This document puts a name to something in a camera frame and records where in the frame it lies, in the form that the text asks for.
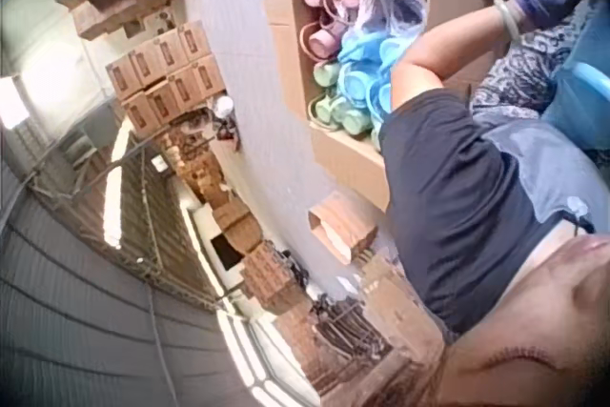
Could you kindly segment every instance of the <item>box flap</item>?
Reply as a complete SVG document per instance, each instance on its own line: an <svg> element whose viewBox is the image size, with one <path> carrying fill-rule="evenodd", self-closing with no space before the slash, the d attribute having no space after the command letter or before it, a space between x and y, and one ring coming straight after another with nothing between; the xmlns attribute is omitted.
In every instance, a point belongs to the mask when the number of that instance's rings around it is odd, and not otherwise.
<svg viewBox="0 0 610 407"><path fill-rule="evenodd" d="M263 0L267 22L270 25L293 24L292 0Z"/></svg>
<svg viewBox="0 0 610 407"><path fill-rule="evenodd" d="M390 202L390 188L383 157L369 140L356 140L344 131L326 132L310 125L315 162L336 181L383 212Z"/></svg>

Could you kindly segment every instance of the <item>person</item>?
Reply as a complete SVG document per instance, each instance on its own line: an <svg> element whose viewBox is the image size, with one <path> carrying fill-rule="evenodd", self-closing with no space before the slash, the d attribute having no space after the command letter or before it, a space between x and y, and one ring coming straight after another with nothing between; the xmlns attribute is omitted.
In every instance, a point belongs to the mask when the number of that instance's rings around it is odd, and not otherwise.
<svg viewBox="0 0 610 407"><path fill-rule="evenodd" d="M578 1L507 8L524 32ZM393 73L381 133L389 216L406 274L457 340L415 391L413 373L398 371L366 407L610 405L608 189L553 127L474 119L442 88L508 39L505 13L431 30Z"/></svg>
<svg viewBox="0 0 610 407"><path fill-rule="evenodd" d="M564 135L538 119L474 118L443 88L511 33L552 28L579 1L497 1L428 31L393 69L380 133L391 231L405 274L453 338L575 234L609 232L610 193Z"/></svg>

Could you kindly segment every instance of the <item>open cardboard box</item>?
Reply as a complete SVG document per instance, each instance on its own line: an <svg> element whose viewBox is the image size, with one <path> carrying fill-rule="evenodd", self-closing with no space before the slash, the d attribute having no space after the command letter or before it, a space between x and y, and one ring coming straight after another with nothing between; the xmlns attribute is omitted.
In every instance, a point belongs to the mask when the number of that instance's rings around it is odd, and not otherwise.
<svg viewBox="0 0 610 407"><path fill-rule="evenodd" d="M493 5L493 0L427 0L426 30L471 11ZM277 66L286 105L298 117L308 119L309 101L323 90L314 81L314 62L298 46L298 33L316 20L317 12L303 0L265 0L274 37ZM497 47L445 81L464 100L485 77L494 62L506 52ZM383 158L368 141L359 141L346 132L326 132L311 126L315 160L342 185L354 189L381 210L389 202Z"/></svg>

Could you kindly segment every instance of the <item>patterned clothing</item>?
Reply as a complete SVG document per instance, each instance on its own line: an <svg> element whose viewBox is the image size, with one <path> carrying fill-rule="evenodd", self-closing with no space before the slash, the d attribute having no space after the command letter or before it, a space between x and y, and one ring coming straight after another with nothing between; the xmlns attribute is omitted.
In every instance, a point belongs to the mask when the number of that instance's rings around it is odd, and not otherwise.
<svg viewBox="0 0 610 407"><path fill-rule="evenodd" d="M599 0L583 0L573 15L548 31L523 35L475 91L473 114L539 118L553 102L555 74L572 52ZM585 152L610 183L610 151Z"/></svg>

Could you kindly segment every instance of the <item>light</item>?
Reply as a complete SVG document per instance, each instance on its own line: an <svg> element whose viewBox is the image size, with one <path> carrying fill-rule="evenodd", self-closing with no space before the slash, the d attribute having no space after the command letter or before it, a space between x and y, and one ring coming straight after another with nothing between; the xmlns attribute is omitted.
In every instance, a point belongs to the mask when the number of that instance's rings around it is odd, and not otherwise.
<svg viewBox="0 0 610 407"><path fill-rule="evenodd" d="M265 382L265 390L273 397L279 400L284 407L303 407L301 404L292 399L284 390L270 380Z"/></svg>
<svg viewBox="0 0 610 407"><path fill-rule="evenodd" d="M8 130L30 117L12 77L0 78L0 119Z"/></svg>
<svg viewBox="0 0 610 407"><path fill-rule="evenodd" d="M168 163L165 162L161 154L158 154L153 159L151 159L151 162L154 165L156 171L159 173L165 172L170 167L168 166Z"/></svg>
<svg viewBox="0 0 610 407"><path fill-rule="evenodd" d="M239 337L239 342L246 351L246 356L248 357L248 361L250 361L250 366L254 369L254 374L256 375L256 378L261 381L266 379L267 373L265 372L265 368L260 362L258 354L254 350L254 345L252 344L252 341L250 340L250 337L246 332L246 327L244 326L244 323L242 323L238 319L234 319L233 325L235 327L235 330L237 331L237 337Z"/></svg>
<svg viewBox="0 0 610 407"><path fill-rule="evenodd" d="M260 405L264 407L282 407L277 402L275 402L271 396L269 396L265 391L261 388L254 387L252 389L252 396L258 401Z"/></svg>
<svg viewBox="0 0 610 407"><path fill-rule="evenodd" d="M127 152L130 140L132 122L126 118L118 131L111 161L118 161ZM106 195L104 200L104 240L116 250L121 249L121 184L123 181L123 168L112 169L106 178Z"/></svg>
<svg viewBox="0 0 610 407"><path fill-rule="evenodd" d="M220 331L222 331L222 335L225 337L225 342L229 348L231 358L237 367L237 371L239 372L244 385L246 385L246 388L250 388L252 385L254 385L254 375L246 362L244 354L241 353L241 349L239 348L239 344L237 343L233 329L231 329L229 318L222 310L218 310L216 312L216 317L218 319L218 324L220 325Z"/></svg>
<svg viewBox="0 0 610 407"><path fill-rule="evenodd" d="M218 281L218 277L214 273L214 270L208 262L208 259L205 255L203 255L203 252L201 252L201 247L199 246L197 234L194 231L193 223L191 221L191 218L189 217L189 211L186 207L183 206L180 206L180 211L182 212L182 218L184 219L184 224L187 227L187 233L189 234L191 244L193 245L193 248L197 253L197 257L199 258L199 263L201 264L201 267L203 267L203 272L205 272L206 277L210 280L210 283L212 283L212 287L213 290L216 292L216 295L218 297L222 297L223 295L225 295L225 290L222 288L222 285L220 285L220 281Z"/></svg>

